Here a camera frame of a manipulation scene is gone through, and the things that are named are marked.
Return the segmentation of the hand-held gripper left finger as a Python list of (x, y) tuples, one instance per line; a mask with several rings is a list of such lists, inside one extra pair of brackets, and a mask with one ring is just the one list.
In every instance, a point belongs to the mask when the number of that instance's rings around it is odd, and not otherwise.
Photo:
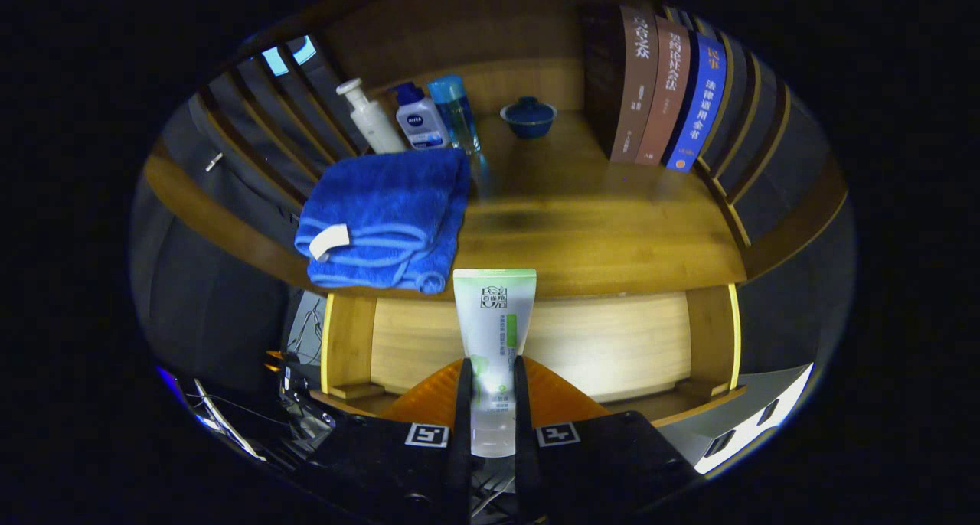
[(326, 406), (333, 429), (295, 482), (357, 524), (468, 524), (472, 387), (458, 359), (378, 416)]

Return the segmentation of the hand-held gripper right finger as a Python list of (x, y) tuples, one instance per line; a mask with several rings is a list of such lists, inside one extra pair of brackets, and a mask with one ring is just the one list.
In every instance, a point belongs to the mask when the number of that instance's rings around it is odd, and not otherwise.
[(637, 411), (610, 412), (518, 357), (515, 489), (521, 521), (638, 524), (699, 486), (699, 473)]

